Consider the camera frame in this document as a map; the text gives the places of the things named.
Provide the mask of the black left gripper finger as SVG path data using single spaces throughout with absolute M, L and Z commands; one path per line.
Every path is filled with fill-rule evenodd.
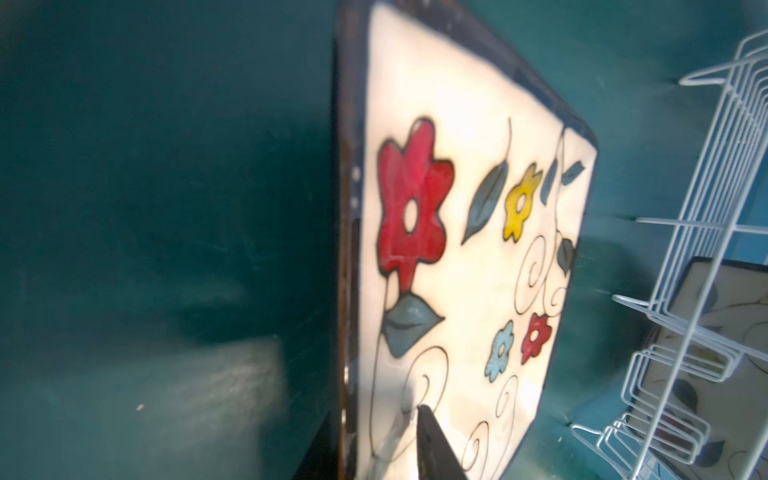
M 428 405 L 417 414 L 417 469 L 419 480 L 466 480 L 466 475 Z

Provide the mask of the square floral plate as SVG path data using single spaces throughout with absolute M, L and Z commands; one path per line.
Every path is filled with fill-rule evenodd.
M 723 261 L 698 325 L 766 352 L 766 266 Z M 737 479 L 766 418 L 766 360 L 693 340 L 651 452 L 679 479 Z
M 341 479 L 418 479 L 428 405 L 466 479 L 539 410 L 591 128 L 456 1 L 344 1 L 334 38 Z

